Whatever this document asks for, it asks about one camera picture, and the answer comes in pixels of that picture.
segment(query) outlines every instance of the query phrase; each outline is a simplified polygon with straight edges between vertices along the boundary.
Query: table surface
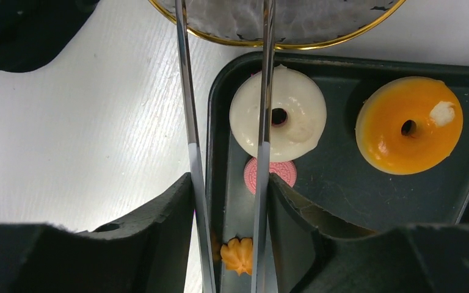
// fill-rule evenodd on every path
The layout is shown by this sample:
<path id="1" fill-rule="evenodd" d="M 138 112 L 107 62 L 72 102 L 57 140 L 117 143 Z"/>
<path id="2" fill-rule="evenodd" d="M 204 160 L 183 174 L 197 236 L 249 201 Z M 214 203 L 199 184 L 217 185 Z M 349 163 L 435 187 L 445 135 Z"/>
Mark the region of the table surface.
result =
<path id="1" fill-rule="evenodd" d="M 220 69 L 254 49 L 190 37 L 200 142 Z M 308 54 L 469 65 L 469 2 L 408 0 L 375 29 Z M 147 0 L 101 0 L 47 66 L 0 72 L 0 222 L 92 230 L 189 170 L 176 29 Z M 196 231 L 186 292 L 200 292 Z"/>

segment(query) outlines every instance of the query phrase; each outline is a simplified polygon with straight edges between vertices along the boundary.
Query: orange glazed donut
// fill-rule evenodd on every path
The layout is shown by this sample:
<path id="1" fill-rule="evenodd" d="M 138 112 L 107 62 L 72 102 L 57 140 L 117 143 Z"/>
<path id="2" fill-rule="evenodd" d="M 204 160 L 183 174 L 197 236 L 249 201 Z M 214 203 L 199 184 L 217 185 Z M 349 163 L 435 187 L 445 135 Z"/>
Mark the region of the orange glazed donut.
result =
<path id="1" fill-rule="evenodd" d="M 357 146 L 380 171 L 408 175 L 450 155 L 463 128 L 455 94 L 430 78 L 401 78 L 381 87 L 357 117 Z"/>

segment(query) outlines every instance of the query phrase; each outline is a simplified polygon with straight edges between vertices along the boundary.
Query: gold-rimmed plate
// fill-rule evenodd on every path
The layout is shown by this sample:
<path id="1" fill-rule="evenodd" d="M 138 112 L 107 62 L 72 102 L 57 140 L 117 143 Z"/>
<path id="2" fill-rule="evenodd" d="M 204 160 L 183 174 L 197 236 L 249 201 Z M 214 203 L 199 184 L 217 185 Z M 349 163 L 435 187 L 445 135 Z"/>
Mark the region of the gold-rimmed plate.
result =
<path id="1" fill-rule="evenodd" d="M 149 0 L 175 22 L 175 0 Z M 276 0 L 277 49 L 316 49 L 374 28 L 405 0 Z M 262 0 L 187 0 L 189 32 L 214 43 L 261 46 Z"/>

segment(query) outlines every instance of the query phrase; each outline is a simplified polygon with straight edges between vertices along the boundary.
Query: white donut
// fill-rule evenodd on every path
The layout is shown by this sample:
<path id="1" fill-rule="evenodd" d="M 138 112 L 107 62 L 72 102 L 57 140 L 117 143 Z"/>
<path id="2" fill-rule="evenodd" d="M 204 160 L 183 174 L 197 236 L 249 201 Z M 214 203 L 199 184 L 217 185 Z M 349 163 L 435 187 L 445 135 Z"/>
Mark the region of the white donut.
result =
<path id="1" fill-rule="evenodd" d="M 261 73 L 246 80 L 233 97 L 229 112 L 236 141 L 251 156 L 258 152 Z M 272 80 L 272 119 L 276 109 L 286 120 L 271 126 L 271 162 L 286 162 L 313 150 L 326 124 L 326 103 L 319 87 L 308 76 L 280 65 Z"/>

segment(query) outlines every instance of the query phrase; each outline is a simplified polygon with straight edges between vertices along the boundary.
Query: metal tongs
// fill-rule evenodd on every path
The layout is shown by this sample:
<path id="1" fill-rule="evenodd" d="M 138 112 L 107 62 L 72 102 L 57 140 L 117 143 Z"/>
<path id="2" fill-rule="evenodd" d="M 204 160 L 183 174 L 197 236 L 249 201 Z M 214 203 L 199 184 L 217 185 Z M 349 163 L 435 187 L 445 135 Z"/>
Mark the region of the metal tongs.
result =
<path id="1" fill-rule="evenodd" d="M 190 67 L 187 40 L 186 0 L 175 0 L 176 25 L 181 82 L 184 99 L 184 116 L 188 140 L 191 178 L 195 194 L 195 217 L 197 221 L 202 286 L 205 293 L 216 293 L 213 271 L 211 231 L 206 200 L 202 159 L 198 143 L 197 114 Z M 256 171 L 256 198 L 253 236 L 252 293 L 265 292 L 265 246 L 267 227 L 267 185 L 271 159 L 270 127 L 272 115 L 272 75 L 274 72 L 274 0 L 263 2 L 263 69 L 261 78 L 260 130 L 258 136 L 258 165 Z"/>

